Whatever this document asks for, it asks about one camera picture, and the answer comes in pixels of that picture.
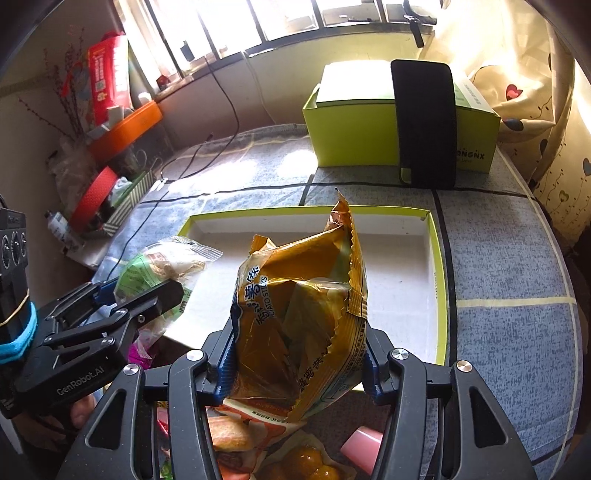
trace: green-rimmed box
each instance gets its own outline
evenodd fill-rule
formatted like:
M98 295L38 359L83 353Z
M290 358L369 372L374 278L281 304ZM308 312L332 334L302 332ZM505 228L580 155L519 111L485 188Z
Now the green-rimmed box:
M230 312L236 275L252 237L285 245L323 231L332 206L276 207L202 213L179 235L223 252L201 272L184 313L165 337L201 348ZM368 320L424 362L444 365L447 354L447 284L437 226L428 210L351 206L368 282Z
M500 117L465 75L454 73L457 166L488 173ZM324 68L303 109L319 167L398 165L390 62L353 60Z

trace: red package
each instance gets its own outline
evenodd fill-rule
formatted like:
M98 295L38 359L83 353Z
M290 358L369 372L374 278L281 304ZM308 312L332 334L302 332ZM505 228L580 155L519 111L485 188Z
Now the red package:
M127 36L115 32L88 49L94 125L108 120L107 109L121 105L131 108Z

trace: curtain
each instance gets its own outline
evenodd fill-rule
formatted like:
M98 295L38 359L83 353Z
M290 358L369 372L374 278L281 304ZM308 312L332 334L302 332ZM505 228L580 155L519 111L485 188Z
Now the curtain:
M591 86L553 27L524 0L446 0L420 58L479 89L500 148L574 244L591 220Z

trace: silver bolt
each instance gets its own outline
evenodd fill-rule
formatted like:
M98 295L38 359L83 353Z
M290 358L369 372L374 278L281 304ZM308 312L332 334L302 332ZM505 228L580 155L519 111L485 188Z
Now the silver bolt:
M135 375L137 372L139 372L139 366L136 364L128 364L123 367L125 375Z
M396 360L406 360L408 358L408 351L404 348L395 348L390 354Z
M192 362L199 362L203 358L203 352L201 350L191 350L187 352L187 360Z
M468 373L472 371L472 364L468 360L459 360L456 367L460 372Z

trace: wall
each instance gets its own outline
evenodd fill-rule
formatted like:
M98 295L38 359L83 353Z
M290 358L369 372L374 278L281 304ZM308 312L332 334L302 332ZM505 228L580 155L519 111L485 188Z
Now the wall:
M419 49L410 33L368 33L318 38L277 48L249 59L265 104L278 124L304 123L301 109L320 82L324 65L333 61L417 58ZM241 130L272 125L256 83L244 60L215 72L235 104ZM211 75L195 80L160 102L174 145L188 147L232 135L232 110Z
M113 23L107 0L66 0L31 35L0 80L0 90L44 73L43 48L50 61L63 64L68 42L77 44L85 26L85 46L100 40ZM27 216L31 298L42 305L89 279L90 272L65 258L43 216L60 202L46 158L59 147L60 134L27 112L18 96L65 131L69 123L48 86L0 98L0 193L10 208Z

